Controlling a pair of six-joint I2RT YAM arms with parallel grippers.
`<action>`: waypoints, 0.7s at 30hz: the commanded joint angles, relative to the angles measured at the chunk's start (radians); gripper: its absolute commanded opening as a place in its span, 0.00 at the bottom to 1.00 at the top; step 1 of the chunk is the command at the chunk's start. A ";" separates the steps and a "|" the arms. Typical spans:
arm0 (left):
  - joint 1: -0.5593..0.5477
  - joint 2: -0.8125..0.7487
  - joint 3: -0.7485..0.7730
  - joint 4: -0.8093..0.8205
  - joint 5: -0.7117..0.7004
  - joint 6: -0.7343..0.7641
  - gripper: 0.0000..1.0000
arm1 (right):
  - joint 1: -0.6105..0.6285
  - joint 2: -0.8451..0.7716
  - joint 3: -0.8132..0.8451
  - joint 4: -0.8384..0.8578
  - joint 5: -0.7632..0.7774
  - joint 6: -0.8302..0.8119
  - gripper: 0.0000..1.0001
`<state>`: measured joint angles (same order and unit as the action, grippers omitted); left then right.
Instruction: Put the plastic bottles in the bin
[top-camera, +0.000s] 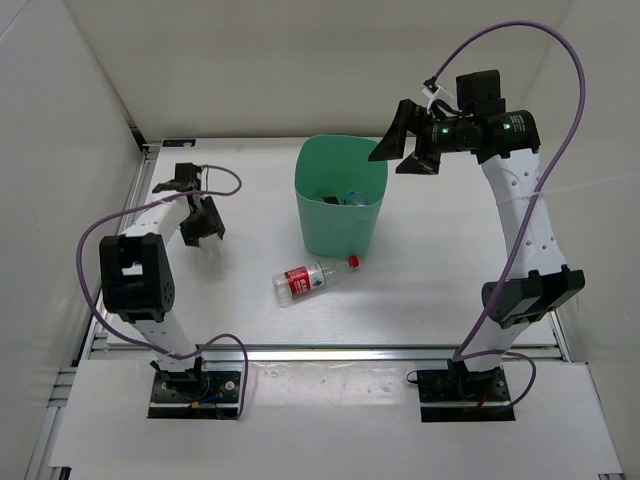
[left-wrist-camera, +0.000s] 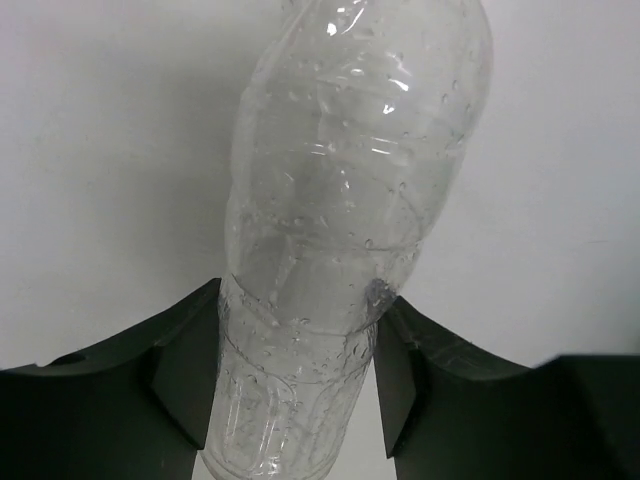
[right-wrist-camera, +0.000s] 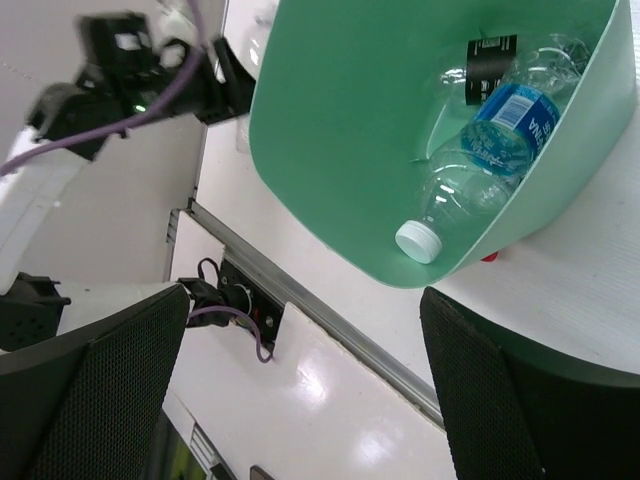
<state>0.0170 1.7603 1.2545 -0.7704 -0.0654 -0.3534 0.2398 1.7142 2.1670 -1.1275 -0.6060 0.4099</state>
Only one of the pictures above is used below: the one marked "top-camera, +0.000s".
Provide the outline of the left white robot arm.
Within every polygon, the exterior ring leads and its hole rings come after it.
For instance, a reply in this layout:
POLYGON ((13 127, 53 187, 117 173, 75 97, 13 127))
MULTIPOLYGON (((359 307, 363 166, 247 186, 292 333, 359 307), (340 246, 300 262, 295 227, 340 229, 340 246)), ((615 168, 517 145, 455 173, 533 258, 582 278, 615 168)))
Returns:
POLYGON ((199 356, 186 358, 196 345, 172 311, 176 289, 166 244, 178 236, 187 247, 211 256, 226 232, 210 196, 200 193, 205 166, 178 163, 172 180, 152 190, 156 204, 122 234, 99 244, 103 302, 158 348, 153 364, 162 382, 188 400, 206 395, 210 377, 199 356))

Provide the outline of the red label plastic bottle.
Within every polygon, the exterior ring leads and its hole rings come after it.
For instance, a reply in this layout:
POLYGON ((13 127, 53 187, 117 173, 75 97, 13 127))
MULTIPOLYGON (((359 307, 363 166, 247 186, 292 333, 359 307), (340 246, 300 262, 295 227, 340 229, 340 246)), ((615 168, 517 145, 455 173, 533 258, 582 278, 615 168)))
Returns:
POLYGON ((335 262, 315 261, 276 274, 271 282, 279 305, 285 307, 335 286, 359 266, 356 255, 335 262))

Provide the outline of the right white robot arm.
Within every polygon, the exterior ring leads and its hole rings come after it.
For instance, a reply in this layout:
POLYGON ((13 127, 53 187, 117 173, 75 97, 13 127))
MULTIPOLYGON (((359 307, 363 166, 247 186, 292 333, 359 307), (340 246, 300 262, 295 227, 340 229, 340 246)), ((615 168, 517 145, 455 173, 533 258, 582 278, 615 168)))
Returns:
POLYGON ((536 122, 510 111, 496 70, 462 75, 455 95, 435 81, 424 84, 429 102, 399 102, 370 161, 398 160, 399 174, 436 175, 449 153, 473 155, 491 187, 507 251, 501 277, 482 289, 482 322, 473 327, 450 363, 449 387, 470 400, 496 371, 514 341, 585 285, 569 267, 556 238, 540 181, 536 122))

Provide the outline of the clear unlabelled plastic bottle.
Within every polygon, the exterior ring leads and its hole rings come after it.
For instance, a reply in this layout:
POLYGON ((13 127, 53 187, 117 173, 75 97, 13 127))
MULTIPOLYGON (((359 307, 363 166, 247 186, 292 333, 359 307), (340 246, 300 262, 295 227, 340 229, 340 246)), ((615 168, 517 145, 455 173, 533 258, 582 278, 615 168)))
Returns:
POLYGON ((221 258, 221 245, 222 240, 218 235, 201 238, 199 241, 200 254, 208 262, 217 262, 221 258))

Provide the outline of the blue label water bottle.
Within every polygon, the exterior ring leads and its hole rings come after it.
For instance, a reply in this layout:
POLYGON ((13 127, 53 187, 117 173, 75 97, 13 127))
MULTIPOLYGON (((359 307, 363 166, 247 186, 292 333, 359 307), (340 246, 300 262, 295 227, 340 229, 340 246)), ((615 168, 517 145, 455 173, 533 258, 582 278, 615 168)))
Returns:
POLYGON ((369 206, 370 201, 362 192, 349 190, 341 200, 341 204, 344 206, 369 206))

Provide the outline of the small black label bottle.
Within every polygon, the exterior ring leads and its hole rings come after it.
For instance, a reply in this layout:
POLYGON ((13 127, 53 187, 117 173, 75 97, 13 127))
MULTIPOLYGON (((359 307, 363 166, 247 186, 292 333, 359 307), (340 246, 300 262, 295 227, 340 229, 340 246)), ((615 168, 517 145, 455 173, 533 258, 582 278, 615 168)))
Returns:
POLYGON ((340 205, 341 201, 336 196, 326 196, 322 197, 322 201, 326 204, 330 205, 340 205))

